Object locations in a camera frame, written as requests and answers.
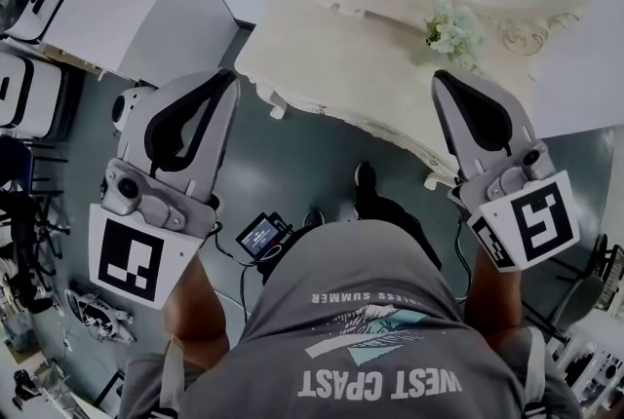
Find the gray strap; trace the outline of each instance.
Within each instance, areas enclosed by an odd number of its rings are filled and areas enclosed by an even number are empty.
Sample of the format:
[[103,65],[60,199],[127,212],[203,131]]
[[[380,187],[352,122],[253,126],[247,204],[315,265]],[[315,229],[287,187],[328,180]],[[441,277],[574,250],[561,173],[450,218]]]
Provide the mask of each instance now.
[[525,404],[540,403],[546,389],[546,343],[543,334],[535,327],[531,333],[530,353],[526,365]]
[[184,353],[179,340],[172,339],[165,356],[163,383],[160,390],[160,408],[169,408],[179,412],[179,405],[184,394]]

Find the gray t-shirt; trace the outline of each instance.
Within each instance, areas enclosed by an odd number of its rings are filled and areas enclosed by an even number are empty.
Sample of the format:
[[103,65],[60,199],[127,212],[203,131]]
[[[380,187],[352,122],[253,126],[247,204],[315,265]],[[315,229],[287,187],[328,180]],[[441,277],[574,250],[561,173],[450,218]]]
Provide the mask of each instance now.
[[[284,257],[238,346],[199,377],[187,367],[179,417],[512,419],[523,415],[527,351],[523,338],[507,342],[508,363],[491,350],[403,230],[334,223]],[[158,401],[162,366],[162,356],[129,364],[120,419]],[[554,381],[557,415],[580,417]]]

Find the black shoe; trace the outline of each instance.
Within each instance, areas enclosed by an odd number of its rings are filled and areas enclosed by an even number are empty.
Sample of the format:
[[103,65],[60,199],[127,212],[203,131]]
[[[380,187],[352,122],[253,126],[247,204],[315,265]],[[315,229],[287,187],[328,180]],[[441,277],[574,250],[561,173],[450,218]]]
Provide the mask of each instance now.
[[325,215],[318,208],[311,208],[309,212],[303,218],[304,227],[320,227],[325,225]]
[[355,184],[358,190],[376,192],[377,175],[368,161],[363,161],[355,169]]

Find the mountain graphic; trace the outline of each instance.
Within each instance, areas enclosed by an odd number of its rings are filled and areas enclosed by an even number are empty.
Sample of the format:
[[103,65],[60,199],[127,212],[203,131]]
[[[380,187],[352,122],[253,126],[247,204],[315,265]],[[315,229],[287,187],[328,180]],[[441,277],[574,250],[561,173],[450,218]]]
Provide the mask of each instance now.
[[425,317],[392,305],[368,305],[334,318],[335,323],[343,324],[339,335],[309,347],[306,353],[316,359],[346,348],[355,365],[360,366],[403,348],[408,341],[423,339],[415,327]]

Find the gray floor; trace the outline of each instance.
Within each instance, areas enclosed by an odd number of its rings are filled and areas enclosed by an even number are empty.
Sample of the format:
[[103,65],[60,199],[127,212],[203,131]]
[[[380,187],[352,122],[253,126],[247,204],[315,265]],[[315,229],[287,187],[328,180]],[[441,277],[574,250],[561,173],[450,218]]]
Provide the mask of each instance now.
[[[224,65],[232,66],[248,34],[241,31],[228,51]],[[99,184],[107,161],[114,156],[109,113],[115,97],[127,83],[104,77],[98,83],[89,78],[70,139],[62,151],[70,160],[63,169],[64,210],[72,226],[69,238],[62,238],[64,259],[56,261],[58,290],[69,279],[88,277],[89,204],[99,200]],[[236,115],[216,193],[225,203],[220,234],[222,245],[241,260],[249,260],[234,238],[262,211],[277,211],[298,225],[306,210],[316,205],[335,219],[341,204],[354,198],[353,170],[361,160],[373,163],[380,194],[394,199],[420,219],[434,249],[444,263],[443,273],[452,290],[462,295],[466,276],[454,256],[452,242],[457,213],[443,187],[424,189],[427,169],[409,152],[373,138],[335,119],[290,110],[282,121],[268,116],[269,107],[242,81],[242,98]],[[611,130],[558,137],[549,140],[556,164],[570,173],[582,220],[582,244],[565,253],[565,258],[583,265],[600,227],[609,183],[613,133]],[[474,258],[475,241],[462,236],[469,261]],[[209,242],[201,257],[214,286],[238,299],[241,267],[216,251]],[[544,312],[552,308],[566,286],[554,281],[557,267],[542,264],[525,276],[526,298]],[[256,272],[248,275],[247,297],[253,305],[261,291]],[[64,319],[54,311],[37,316],[37,329],[48,357],[72,375],[72,384],[94,398],[110,376],[123,368],[129,356],[162,351],[165,345],[162,315],[133,305],[115,295],[105,299],[126,307],[136,316],[131,331],[138,339],[131,347],[98,343],[87,329],[68,314]],[[233,341],[242,329],[242,312],[225,302],[228,332]],[[69,331],[73,352],[62,347],[63,325]]]

